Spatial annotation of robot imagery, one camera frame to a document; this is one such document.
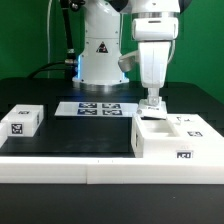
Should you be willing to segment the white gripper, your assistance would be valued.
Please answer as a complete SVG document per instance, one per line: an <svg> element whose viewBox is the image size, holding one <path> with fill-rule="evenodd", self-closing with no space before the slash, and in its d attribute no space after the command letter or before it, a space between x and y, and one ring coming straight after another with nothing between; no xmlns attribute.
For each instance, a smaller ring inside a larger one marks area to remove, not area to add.
<svg viewBox="0 0 224 224"><path fill-rule="evenodd" d="M139 66L141 83L148 89L148 103L157 106L159 89L165 82L168 64L169 42L139 42Z"/></svg>

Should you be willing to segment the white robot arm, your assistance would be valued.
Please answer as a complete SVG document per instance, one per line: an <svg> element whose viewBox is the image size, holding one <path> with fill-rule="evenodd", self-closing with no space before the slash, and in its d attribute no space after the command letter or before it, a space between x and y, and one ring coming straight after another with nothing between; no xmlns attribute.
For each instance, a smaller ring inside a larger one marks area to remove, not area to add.
<svg viewBox="0 0 224 224"><path fill-rule="evenodd" d="M191 0L59 0L75 86L109 89L129 83L137 66L143 107L157 107L179 33L178 16Z"/></svg>

